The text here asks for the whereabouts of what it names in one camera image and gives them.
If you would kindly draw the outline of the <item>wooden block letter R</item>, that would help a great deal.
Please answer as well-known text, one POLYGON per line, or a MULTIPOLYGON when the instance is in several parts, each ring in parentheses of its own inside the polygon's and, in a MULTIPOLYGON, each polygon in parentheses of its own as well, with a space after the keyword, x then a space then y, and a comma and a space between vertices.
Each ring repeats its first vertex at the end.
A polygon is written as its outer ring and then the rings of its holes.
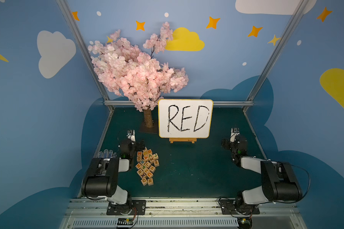
POLYGON ((149 185, 149 186, 154 185, 154 180, 153 180, 153 178, 149 178, 149 179, 148 179, 148 185, 149 185))

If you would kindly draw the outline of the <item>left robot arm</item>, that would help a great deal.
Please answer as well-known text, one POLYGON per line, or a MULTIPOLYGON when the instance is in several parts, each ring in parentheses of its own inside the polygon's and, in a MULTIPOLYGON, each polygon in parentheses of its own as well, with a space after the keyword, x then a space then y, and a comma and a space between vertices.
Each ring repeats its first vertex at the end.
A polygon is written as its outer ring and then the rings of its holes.
POLYGON ((119 143, 120 156, 94 157, 82 180, 82 195, 90 200, 106 200, 107 215, 144 215, 145 200, 132 200, 131 194, 118 185, 119 173, 129 172, 135 156, 145 148, 144 142, 124 139, 119 143))

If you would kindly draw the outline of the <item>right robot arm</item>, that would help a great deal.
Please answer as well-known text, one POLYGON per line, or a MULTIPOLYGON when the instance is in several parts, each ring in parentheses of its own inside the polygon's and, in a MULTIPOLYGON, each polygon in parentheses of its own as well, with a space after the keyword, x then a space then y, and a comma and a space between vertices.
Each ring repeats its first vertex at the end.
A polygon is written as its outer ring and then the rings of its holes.
POLYGON ((234 201, 235 211, 242 215, 253 214, 260 204, 280 202, 297 203, 308 193, 311 179, 309 172, 288 162, 260 159, 247 154, 247 140, 239 133, 223 139, 221 145, 231 152, 232 162, 243 169, 261 175, 261 185, 240 191, 234 201), (303 192, 293 168, 303 170, 308 176, 308 186, 303 192))

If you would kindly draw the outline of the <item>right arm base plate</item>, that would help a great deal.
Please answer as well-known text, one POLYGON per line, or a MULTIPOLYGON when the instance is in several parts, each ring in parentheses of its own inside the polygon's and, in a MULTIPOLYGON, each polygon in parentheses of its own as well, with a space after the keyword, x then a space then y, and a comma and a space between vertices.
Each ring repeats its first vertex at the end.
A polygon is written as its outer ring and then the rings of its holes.
POLYGON ((221 208, 223 215, 244 215, 250 216, 259 215, 260 211, 258 205, 247 205, 245 203, 236 203, 234 199, 220 198, 218 204, 221 208))

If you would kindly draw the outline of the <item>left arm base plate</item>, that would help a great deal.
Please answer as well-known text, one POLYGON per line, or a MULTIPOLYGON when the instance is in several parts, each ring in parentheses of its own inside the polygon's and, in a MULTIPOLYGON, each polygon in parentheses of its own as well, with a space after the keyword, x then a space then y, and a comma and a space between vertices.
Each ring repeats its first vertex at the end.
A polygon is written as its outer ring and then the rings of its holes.
POLYGON ((126 204, 119 205, 109 202, 107 215, 145 215, 146 200, 128 200, 126 204))

